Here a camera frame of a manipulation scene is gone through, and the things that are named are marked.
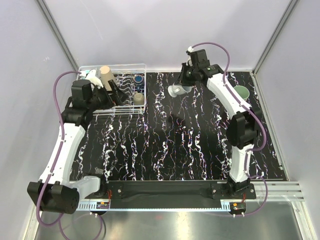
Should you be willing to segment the white grey mug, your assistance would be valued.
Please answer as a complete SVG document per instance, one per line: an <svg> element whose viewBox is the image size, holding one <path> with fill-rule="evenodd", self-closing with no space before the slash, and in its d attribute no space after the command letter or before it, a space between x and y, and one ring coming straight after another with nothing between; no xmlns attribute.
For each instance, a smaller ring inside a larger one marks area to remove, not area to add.
<svg viewBox="0 0 320 240"><path fill-rule="evenodd" d="M172 84L168 87L168 93L171 97L175 98L180 95L188 94L192 90L192 88L192 86Z"/></svg>

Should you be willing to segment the mint green cup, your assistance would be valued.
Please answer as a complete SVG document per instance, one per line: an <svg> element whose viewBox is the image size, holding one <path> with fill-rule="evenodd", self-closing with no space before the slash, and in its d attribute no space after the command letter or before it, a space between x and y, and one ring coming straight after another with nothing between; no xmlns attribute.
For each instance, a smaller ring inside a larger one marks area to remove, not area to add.
<svg viewBox="0 0 320 240"><path fill-rule="evenodd" d="M237 85L234 87L234 90L238 93L238 95L244 100L247 101L250 96L250 91L242 85Z"/></svg>

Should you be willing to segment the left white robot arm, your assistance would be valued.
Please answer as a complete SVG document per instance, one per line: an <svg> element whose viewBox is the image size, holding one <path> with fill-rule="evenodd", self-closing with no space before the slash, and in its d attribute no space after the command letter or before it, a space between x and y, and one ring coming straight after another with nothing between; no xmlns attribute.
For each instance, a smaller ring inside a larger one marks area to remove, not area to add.
<svg viewBox="0 0 320 240"><path fill-rule="evenodd" d="M96 175L70 181L74 158L94 111L120 106L128 99L114 80L109 80L108 84L110 90L87 79L72 83L71 96L60 115L62 124L47 167L38 181L30 182L27 187L37 211L73 214L85 197L93 194L103 198L108 193L107 184Z"/></svg>

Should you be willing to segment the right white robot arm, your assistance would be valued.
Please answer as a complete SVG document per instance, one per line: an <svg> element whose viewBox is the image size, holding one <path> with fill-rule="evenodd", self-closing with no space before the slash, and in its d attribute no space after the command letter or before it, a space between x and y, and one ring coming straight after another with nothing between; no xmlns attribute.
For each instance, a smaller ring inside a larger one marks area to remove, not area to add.
<svg viewBox="0 0 320 240"><path fill-rule="evenodd" d="M222 103L230 117L226 137L232 146L231 167L223 191L232 198L239 198L249 188L249 160L259 133L264 134L260 111L254 111L226 79L226 72L217 64L211 64L206 51L186 51L187 62L177 81L168 87L169 94L176 96L187 94L197 82L203 84Z"/></svg>

